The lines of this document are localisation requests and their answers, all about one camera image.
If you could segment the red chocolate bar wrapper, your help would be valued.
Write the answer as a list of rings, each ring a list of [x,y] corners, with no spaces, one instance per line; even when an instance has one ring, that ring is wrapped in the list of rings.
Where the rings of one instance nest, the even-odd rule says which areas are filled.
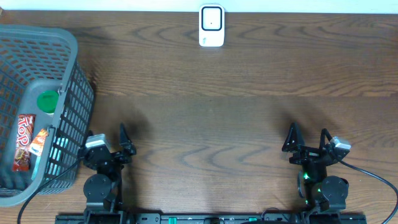
[[[12,170],[28,171],[30,167],[30,152],[28,147],[32,142],[35,115],[20,114],[17,121],[16,150]]]

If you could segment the small orange snack box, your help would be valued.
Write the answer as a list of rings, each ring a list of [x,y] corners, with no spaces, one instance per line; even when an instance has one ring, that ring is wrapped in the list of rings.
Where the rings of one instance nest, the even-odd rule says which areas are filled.
[[[40,157],[44,150],[45,140],[48,135],[49,132],[46,129],[41,129],[29,145],[29,152],[36,155],[37,157]]]

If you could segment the light blue tissue pack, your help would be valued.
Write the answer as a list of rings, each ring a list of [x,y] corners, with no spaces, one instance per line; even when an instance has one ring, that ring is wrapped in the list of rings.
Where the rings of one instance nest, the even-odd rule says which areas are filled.
[[[66,138],[57,139],[57,144],[59,146],[66,146],[68,144],[68,139],[66,139]],[[52,159],[56,159],[57,161],[60,160],[61,154],[60,154],[60,151],[58,149],[52,147],[50,153],[52,155]],[[31,180],[34,180],[36,175],[37,175],[37,172],[38,172],[38,169],[39,169],[40,160],[41,160],[41,157],[37,156],[36,157],[36,161],[35,161],[34,170],[33,170],[32,175],[31,175]]]

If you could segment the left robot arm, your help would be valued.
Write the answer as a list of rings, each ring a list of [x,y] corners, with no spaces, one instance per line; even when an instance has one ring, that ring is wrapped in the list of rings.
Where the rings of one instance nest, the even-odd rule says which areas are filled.
[[[83,187],[86,208],[83,212],[85,223],[134,223],[135,218],[123,210],[121,171],[132,162],[136,147],[127,135],[125,126],[119,126],[121,149],[110,151],[104,134],[89,134],[80,152],[83,164],[96,171]]]

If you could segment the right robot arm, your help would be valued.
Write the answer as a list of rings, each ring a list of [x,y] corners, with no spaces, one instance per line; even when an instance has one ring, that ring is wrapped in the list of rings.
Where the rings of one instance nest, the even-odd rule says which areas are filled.
[[[351,144],[327,129],[321,130],[320,144],[310,147],[305,144],[297,123],[289,127],[282,146],[289,152],[291,164],[299,165],[302,171],[297,176],[299,195],[306,200],[308,208],[300,212],[301,223],[341,223],[341,211],[346,208],[349,183],[346,179],[328,175],[326,168],[338,163],[348,155]]]

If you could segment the green lid jar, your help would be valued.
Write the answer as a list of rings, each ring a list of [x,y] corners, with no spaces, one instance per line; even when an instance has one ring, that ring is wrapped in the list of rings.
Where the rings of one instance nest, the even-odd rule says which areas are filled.
[[[55,90],[47,90],[37,97],[38,108],[47,114],[54,114],[57,107],[59,94]]]

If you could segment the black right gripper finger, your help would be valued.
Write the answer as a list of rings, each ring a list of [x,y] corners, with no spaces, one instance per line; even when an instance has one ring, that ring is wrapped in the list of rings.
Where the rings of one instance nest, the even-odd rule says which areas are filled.
[[[298,124],[292,123],[282,146],[282,152],[297,152],[304,145],[305,141]]]
[[[332,140],[332,136],[329,133],[329,131],[326,128],[324,128],[324,129],[321,130],[319,149],[323,149],[325,147],[326,139],[328,141],[331,141]]]

